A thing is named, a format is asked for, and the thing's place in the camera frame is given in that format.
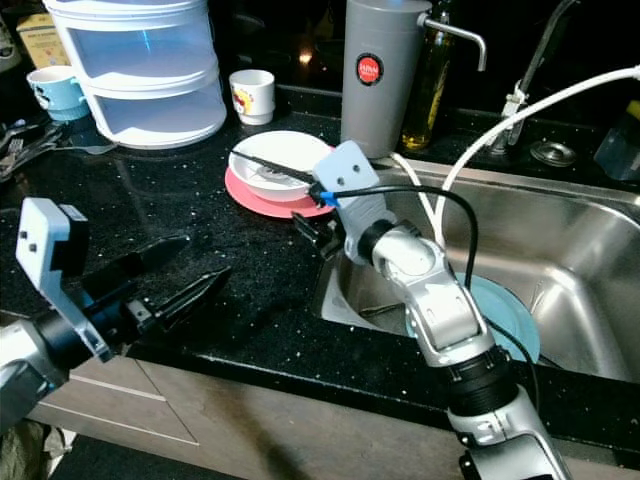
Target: stainless steel sink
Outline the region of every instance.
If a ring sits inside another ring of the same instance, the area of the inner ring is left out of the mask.
[[[412,166],[426,185],[441,185],[447,171]],[[406,183],[397,169],[380,174],[383,183]],[[478,216],[475,273],[529,308],[544,356],[568,370],[640,383],[640,195],[480,170],[464,170],[454,191]],[[415,194],[390,194],[387,204],[433,238]],[[445,236],[462,271],[468,227],[453,204]],[[403,309],[394,304],[372,268],[341,254],[325,264],[314,298],[326,320],[406,335]]]

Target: blue mug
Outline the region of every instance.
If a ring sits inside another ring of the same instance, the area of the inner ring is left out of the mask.
[[[68,65],[39,68],[27,75],[27,82],[40,106],[54,120],[70,121],[89,113],[87,100]]]

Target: pink plate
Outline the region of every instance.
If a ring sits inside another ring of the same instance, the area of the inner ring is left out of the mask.
[[[291,218],[293,212],[304,217],[317,217],[333,210],[332,207],[317,208],[311,197],[293,202],[271,202],[254,195],[249,188],[238,180],[230,168],[224,174],[224,183],[231,198],[249,210],[275,218]]]

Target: glass bottle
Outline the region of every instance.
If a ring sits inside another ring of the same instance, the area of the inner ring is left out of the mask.
[[[433,18],[448,24],[452,3],[452,0],[440,0],[434,8]],[[453,35],[431,28],[427,30],[402,124],[401,140],[407,149],[422,149],[431,140],[452,45]]]

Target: white bowl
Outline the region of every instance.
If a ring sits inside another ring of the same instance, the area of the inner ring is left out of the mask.
[[[319,138],[287,130],[253,135],[238,143],[233,150],[303,172],[311,172],[316,163],[331,153],[331,147]],[[229,154],[229,168],[252,193],[272,202],[300,200],[309,189],[307,183],[276,174],[233,153]]]

